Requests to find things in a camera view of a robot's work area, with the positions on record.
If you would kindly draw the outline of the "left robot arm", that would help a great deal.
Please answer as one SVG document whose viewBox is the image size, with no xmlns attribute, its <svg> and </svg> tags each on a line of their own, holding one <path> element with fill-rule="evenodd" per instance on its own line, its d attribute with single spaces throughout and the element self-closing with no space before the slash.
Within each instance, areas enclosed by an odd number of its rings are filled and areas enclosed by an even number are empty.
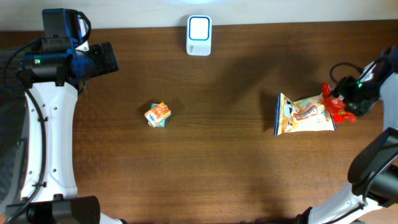
<svg viewBox="0 0 398 224">
<path fill-rule="evenodd" d="M 78 196 L 72 155 L 79 86 L 118 69 L 109 42 L 87 51 L 65 44 L 24 55 L 16 77 L 29 116 L 27 173 L 21 201 L 6 205 L 6 223 L 124 223 L 101 212 L 97 197 Z"/>
</svg>

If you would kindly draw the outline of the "beige wet wipes pack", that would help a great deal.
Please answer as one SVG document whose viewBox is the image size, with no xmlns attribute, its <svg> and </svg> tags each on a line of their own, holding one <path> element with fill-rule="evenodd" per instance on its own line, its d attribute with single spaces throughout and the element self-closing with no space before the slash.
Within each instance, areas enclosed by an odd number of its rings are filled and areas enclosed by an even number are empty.
<svg viewBox="0 0 398 224">
<path fill-rule="evenodd" d="M 325 107 L 323 95 L 292 101 L 277 95 L 274 135 L 302 131 L 335 131 L 335 121 Z"/>
</svg>

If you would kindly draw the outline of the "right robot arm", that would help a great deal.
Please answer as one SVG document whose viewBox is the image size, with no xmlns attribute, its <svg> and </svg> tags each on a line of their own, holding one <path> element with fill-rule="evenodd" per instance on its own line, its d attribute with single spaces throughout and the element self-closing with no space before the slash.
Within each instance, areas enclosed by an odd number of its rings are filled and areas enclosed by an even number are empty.
<svg viewBox="0 0 398 224">
<path fill-rule="evenodd" d="M 330 93 L 361 117 L 383 102 L 383 132 L 352 161 L 348 183 L 325 203 L 309 207 L 294 223 L 359 223 L 369 212 L 397 203 L 397 46 L 383 50 L 359 78 L 342 78 Z"/>
</svg>

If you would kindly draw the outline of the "red snack bag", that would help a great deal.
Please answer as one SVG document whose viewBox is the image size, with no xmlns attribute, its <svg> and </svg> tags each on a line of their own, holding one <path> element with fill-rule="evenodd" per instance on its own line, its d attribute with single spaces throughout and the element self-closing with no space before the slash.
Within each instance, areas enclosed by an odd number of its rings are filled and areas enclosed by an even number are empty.
<svg viewBox="0 0 398 224">
<path fill-rule="evenodd" d="M 349 121 L 351 123 L 357 122 L 355 115 L 345 110 L 346 105 L 343 103 L 343 97 L 338 96 L 337 98 L 332 97 L 331 93 L 333 89 L 326 82 L 322 86 L 322 95 L 325 104 L 325 108 L 332 115 L 335 123 L 342 123 Z"/>
</svg>

